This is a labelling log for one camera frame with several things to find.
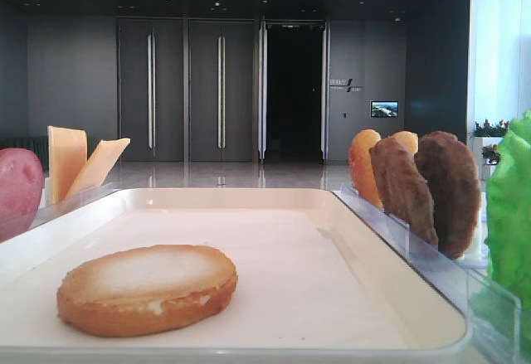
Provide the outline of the cream plastic tray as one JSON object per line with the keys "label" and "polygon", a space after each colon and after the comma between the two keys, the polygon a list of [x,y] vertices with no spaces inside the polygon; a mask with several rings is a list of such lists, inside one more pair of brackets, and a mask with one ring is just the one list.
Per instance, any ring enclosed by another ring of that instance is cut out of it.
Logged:
{"label": "cream plastic tray", "polygon": [[[229,256],[239,276],[229,306],[136,338],[59,320],[69,270],[158,244]],[[464,312],[323,190],[122,190],[1,246],[4,363],[460,363],[470,338]]]}

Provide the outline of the red tomato slice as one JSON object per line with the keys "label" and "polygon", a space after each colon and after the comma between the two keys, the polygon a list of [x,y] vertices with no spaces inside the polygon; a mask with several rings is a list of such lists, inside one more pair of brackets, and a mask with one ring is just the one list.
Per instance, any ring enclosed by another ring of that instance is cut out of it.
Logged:
{"label": "red tomato slice", "polygon": [[28,231],[41,202],[44,175],[36,154],[1,150],[1,242]]}

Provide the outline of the green lettuce leaf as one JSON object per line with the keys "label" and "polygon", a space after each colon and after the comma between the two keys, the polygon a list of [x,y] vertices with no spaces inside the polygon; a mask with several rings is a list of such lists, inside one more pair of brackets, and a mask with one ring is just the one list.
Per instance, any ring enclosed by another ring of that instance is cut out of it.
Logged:
{"label": "green lettuce leaf", "polygon": [[530,305],[530,112],[513,119],[486,185],[490,275]]}

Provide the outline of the white planter with flowers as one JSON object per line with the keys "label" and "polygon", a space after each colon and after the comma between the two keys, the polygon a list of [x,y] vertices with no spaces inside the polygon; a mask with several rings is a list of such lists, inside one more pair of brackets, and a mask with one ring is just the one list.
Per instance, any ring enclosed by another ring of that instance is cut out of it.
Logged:
{"label": "white planter with flowers", "polygon": [[470,134],[470,144],[480,180],[487,181],[500,160],[498,146],[509,129],[509,121],[500,120],[491,123],[486,119],[482,124],[476,122]]}

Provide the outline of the leaning yellow cheese slice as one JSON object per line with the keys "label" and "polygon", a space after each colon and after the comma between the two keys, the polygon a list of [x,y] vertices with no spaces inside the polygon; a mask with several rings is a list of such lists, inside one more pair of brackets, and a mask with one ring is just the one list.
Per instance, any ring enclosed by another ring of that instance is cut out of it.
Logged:
{"label": "leaning yellow cheese slice", "polygon": [[73,181],[66,198],[73,197],[92,187],[101,186],[129,143],[129,138],[100,140]]}

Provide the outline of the dark double door left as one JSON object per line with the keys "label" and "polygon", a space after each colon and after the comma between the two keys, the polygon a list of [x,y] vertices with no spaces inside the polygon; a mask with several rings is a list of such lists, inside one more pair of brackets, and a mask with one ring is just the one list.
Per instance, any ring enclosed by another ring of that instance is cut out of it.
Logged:
{"label": "dark double door left", "polygon": [[120,19],[120,134],[130,139],[125,161],[181,162],[183,145],[183,23]]}

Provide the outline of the clear acrylic rack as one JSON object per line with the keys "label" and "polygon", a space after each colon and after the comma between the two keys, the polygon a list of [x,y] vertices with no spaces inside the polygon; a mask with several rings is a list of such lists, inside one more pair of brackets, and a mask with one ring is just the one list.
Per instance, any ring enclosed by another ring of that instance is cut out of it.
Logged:
{"label": "clear acrylic rack", "polygon": [[530,313],[520,299],[463,261],[450,260],[409,231],[409,225],[386,215],[351,187],[335,191],[413,269],[464,313],[475,349],[488,363],[529,363]]}
{"label": "clear acrylic rack", "polygon": [[60,216],[64,216],[116,191],[118,191],[118,188],[111,182],[100,187],[91,187],[56,204],[43,206],[37,210],[37,214],[29,229],[31,230],[49,221],[53,221]]}

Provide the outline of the front brown meat patty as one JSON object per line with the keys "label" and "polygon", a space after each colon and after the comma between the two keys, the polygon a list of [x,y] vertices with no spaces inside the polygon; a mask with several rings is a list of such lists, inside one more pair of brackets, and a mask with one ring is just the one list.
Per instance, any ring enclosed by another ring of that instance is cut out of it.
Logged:
{"label": "front brown meat patty", "polygon": [[433,199],[412,153],[399,140],[388,137],[370,148],[369,154],[384,212],[402,219],[413,233],[437,247]]}

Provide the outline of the brown meat patty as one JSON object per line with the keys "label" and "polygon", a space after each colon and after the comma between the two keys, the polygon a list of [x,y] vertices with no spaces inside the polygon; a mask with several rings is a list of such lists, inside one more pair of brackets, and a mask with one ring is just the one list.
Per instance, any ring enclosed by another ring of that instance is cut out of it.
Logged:
{"label": "brown meat patty", "polygon": [[435,131],[421,137],[415,163],[434,201],[438,249],[451,259],[470,247],[481,206],[472,152],[454,134]]}
{"label": "brown meat patty", "polygon": [[402,219],[413,233],[437,247],[433,199],[412,153],[399,140],[388,137],[370,148],[369,154],[384,212]]}

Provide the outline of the dark double door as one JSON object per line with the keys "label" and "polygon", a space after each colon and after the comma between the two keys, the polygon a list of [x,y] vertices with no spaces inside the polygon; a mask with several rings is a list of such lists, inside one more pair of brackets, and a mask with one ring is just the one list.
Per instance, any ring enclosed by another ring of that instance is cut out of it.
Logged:
{"label": "dark double door", "polygon": [[249,162],[253,26],[193,21],[189,39],[191,160]]}
{"label": "dark double door", "polygon": [[183,23],[120,19],[120,134],[130,139],[125,161],[181,162],[183,145]]}

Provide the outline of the wall mounted screen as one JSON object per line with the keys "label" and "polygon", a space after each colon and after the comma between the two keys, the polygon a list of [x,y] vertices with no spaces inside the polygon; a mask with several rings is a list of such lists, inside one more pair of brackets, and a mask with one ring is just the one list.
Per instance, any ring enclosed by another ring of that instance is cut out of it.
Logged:
{"label": "wall mounted screen", "polygon": [[372,118],[397,118],[397,101],[376,101],[370,103],[370,115]]}

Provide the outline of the dark double door middle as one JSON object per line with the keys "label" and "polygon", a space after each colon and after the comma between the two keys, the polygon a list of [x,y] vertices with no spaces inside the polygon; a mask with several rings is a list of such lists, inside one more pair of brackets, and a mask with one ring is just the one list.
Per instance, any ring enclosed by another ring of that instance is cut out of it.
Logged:
{"label": "dark double door middle", "polygon": [[253,26],[193,21],[189,39],[191,160],[249,162]]}

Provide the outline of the rear brown meat patty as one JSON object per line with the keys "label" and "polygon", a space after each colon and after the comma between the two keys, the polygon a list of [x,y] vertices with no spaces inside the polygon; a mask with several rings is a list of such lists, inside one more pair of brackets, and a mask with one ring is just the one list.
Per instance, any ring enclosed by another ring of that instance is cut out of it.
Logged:
{"label": "rear brown meat patty", "polygon": [[454,134],[435,131],[421,137],[415,163],[434,201],[438,249],[451,259],[470,247],[481,206],[472,152]]}

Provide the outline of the bread slice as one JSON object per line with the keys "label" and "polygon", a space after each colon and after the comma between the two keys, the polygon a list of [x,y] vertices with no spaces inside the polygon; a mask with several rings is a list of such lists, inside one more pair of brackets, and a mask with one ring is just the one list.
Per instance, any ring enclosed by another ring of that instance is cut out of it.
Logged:
{"label": "bread slice", "polygon": [[58,316],[99,337],[166,332],[220,313],[237,280],[233,262],[206,245],[115,252],[66,275],[56,293]]}
{"label": "bread slice", "polygon": [[376,208],[382,209],[382,202],[373,175],[369,149],[381,139],[373,129],[364,129],[353,138],[348,151],[348,165],[353,187],[359,195]]}
{"label": "bread slice", "polygon": [[412,155],[418,151],[418,135],[410,131],[400,131],[392,135],[399,141]]}

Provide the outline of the clear acrylic left rack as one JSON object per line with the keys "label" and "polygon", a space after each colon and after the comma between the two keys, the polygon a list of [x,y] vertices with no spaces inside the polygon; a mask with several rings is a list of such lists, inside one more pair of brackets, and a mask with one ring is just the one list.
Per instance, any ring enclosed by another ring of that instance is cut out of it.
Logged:
{"label": "clear acrylic left rack", "polygon": [[116,191],[118,191],[118,188],[111,182],[100,187],[91,187],[56,204],[43,206],[37,210],[37,214],[29,229],[31,230],[49,221],[53,221],[60,216],[64,216]]}

